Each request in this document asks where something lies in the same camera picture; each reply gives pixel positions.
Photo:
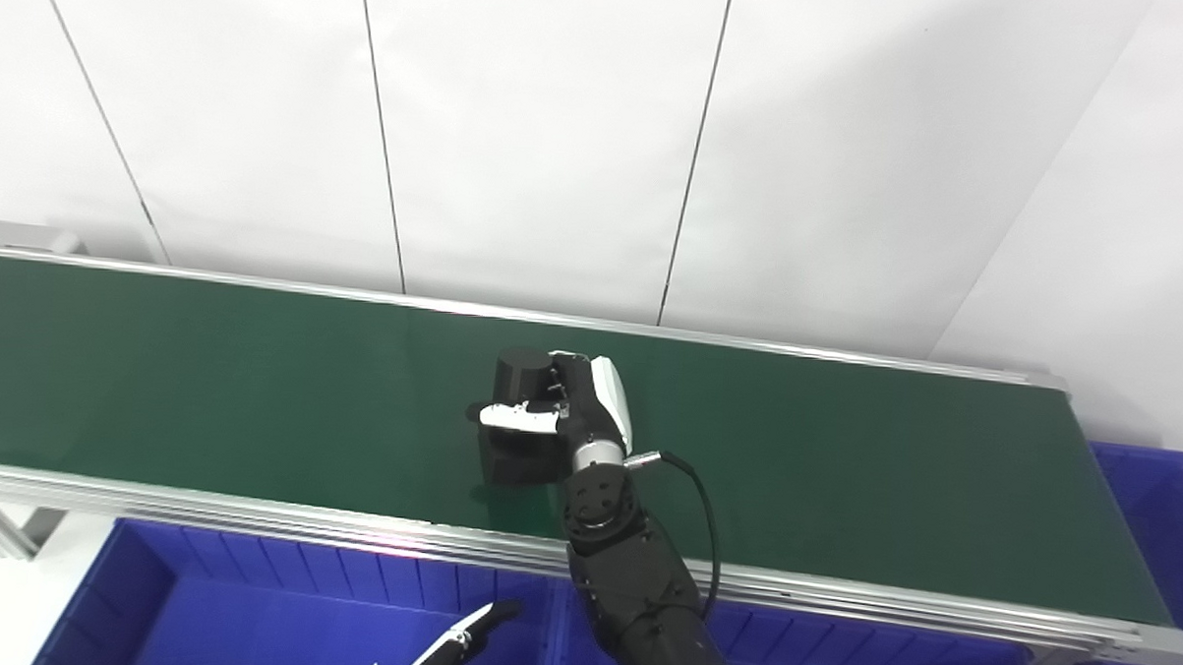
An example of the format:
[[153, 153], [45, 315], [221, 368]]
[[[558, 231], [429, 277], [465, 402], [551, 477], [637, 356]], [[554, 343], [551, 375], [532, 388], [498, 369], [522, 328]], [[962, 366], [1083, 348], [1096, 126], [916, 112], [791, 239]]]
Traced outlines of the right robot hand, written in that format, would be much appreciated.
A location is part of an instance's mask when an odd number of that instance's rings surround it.
[[623, 383], [606, 356], [509, 347], [492, 398], [468, 405], [466, 417], [490, 485], [551, 484], [592, 465], [620, 466], [633, 450]]

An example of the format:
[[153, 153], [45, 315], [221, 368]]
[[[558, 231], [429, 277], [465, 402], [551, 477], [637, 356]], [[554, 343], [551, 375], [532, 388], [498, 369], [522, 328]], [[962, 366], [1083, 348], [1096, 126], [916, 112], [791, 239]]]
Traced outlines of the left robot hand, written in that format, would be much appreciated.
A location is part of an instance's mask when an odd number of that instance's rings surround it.
[[492, 631], [522, 612], [517, 599], [496, 600], [451, 624], [411, 665], [466, 665], [487, 646]]

